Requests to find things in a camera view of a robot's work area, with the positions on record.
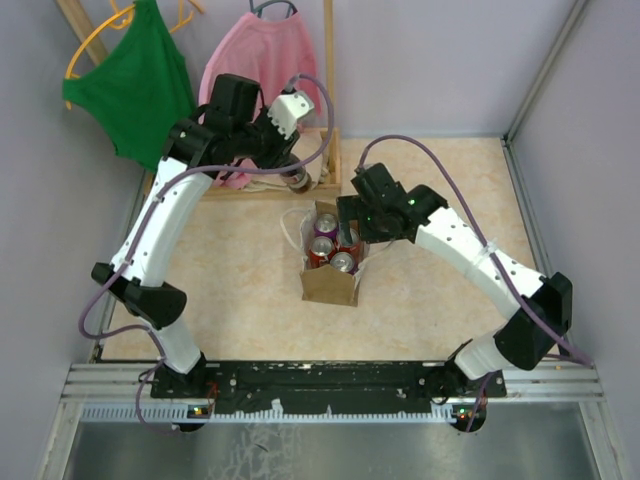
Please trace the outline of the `red cola can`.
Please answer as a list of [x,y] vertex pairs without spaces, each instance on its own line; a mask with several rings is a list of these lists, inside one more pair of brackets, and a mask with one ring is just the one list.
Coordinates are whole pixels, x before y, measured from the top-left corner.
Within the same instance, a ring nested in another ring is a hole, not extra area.
[[308,254],[310,268],[320,268],[330,263],[335,254],[335,244],[329,237],[317,236],[311,241]]
[[350,228],[350,240],[347,239],[345,231],[338,231],[336,235],[336,250],[350,254],[356,261],[361,257],[361,240],[358,232]]

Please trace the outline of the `purple Fanta can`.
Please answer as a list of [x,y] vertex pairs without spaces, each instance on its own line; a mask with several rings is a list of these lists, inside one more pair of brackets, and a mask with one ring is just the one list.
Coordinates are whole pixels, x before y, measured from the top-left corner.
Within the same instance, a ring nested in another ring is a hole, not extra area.
[[358,268],[357,260],[355,257],[348,253],[339,251],[334,254],[330,260],[330,265],[341,273],[347,273],[353,275]]
[[313,229],[316,237],[323,236],[334,240],[339,232],[337,217],[331,213],[319,213],[313,224]]

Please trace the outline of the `glass cola bottle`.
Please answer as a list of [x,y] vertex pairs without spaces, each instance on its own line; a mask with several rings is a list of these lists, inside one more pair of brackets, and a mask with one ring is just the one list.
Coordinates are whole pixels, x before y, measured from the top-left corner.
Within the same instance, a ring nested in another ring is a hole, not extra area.
[[296,194],[303,194],[313,186],[313,181],[305,167],[297,167],[280,174],[286,187]]

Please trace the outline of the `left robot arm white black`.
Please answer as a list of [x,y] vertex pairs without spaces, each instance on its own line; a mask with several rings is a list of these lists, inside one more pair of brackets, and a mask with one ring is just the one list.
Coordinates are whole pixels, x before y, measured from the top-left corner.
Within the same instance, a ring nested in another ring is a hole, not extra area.
[[248,78],[216,78],[209,102],[169,130],[154,186],[125,243],[91,273],[142,321],[159,347],[163,370],[189,397],[206,389],[208,373],[182,318],[187,296],[166,281],[176,243],[223,167],[238,167],[245,159],[260,170],[294,164],[298,125],[314,109],[313,101],[292,86],[271,104],[260,102],[261,94],[260,84]]

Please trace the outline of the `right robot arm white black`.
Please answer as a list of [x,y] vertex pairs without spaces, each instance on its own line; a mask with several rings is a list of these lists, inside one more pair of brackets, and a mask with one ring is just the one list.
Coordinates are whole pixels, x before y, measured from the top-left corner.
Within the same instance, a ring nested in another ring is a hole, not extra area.
[[482,378],[508,367],[531,371],[572,321],[571,281],[546,277],[504,254],[478,234],[436,191],[407,191],[377,163],[359,168],[355,194],[336,200],[340,232],[355,223],[369,244],[408,240],[438,255],[493,302],[505,324],[462,344],[427,381],[434,397],[470,395]]

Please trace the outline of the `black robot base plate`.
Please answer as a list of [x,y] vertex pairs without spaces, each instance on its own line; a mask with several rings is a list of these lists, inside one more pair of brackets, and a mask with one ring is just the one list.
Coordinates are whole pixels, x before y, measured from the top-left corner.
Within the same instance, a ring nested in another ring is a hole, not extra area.
[[154,399],[196,399],[224,413],[281,402],[287,413],[426,413],[454,398],[503,397],[497,373],[487,385],[451,361],[220,361],[200,359],[188,374],[161,366],[149,378]]

